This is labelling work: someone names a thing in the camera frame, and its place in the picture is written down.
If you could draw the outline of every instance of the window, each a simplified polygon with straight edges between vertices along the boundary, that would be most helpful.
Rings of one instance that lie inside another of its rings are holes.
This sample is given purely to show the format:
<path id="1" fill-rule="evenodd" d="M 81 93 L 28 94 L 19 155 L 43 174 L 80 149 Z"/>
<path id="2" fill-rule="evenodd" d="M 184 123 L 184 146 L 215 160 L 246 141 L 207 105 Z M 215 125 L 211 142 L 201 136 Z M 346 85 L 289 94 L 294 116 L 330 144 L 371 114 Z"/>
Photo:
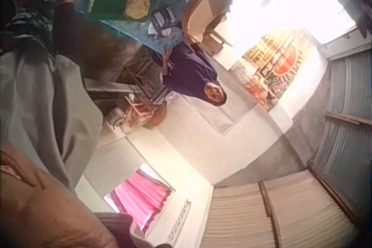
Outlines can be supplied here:
<path id="1" fill-rule="evenodd" d="M 134 175 L 106 195 L 105 200 L 114 211 L 133 216 L 141 231 L 146 233 L 171 193 L 172 189 L 150 166 L 143 164 Z"/>

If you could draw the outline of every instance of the person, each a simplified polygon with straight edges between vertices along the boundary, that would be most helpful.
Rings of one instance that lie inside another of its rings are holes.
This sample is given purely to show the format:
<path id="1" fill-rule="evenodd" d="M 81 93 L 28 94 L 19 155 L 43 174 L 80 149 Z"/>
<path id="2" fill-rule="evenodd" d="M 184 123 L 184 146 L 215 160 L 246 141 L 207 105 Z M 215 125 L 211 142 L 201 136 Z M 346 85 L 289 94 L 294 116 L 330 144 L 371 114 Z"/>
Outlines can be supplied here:
<path id="1" fill-rule="evenodd" d="M 29 1 L 1 1 L 0 247 L 153 248 L 131 216 L 76 198 L 71 173 L 103 117 L 81 78 L 73 0 L 56 1 L 53 22 L 47 3 Z"/>
<path id="2" fill-rule="evenodd" d="M 214 106 L 226 103 L 227 95 L 217 80 L 211 58 L 198 44 L 182 42 L 163 56 L 152 52 L 152 59 L 163 68 L 162 82 L 167 89 Z"/>

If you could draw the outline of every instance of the blue tablecloth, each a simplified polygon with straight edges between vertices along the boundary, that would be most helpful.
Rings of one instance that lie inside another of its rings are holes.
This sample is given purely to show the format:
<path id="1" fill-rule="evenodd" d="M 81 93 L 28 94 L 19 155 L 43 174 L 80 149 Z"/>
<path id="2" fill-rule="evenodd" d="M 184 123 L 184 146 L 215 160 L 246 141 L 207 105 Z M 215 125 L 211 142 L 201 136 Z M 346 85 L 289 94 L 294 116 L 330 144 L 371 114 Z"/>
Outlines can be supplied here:
<path id="1" fill-rule="evenodd" d="M 76 9 L 84 13 L 87 1 L 76 0 Z M 171 7 L 176 19 L 180 20 L 186 2 L 183 0 L 160 0 L 157 8 L 160 9 L 166 6 Z M 117 31 L 115 32 L 117 36 L 122 37 L 127 35 L 157 52 L 163 52 L 165 49 L 179 44 L 183 38 L 182 31 L 177 27 L 172 28 L 171 34 L 166 38 L 154 38 L 148 35 L 149 22 L 137 23 L 133 21 L 105 20 L 101 21 L 101 23 L 109 26 L 111 31 Z"/>

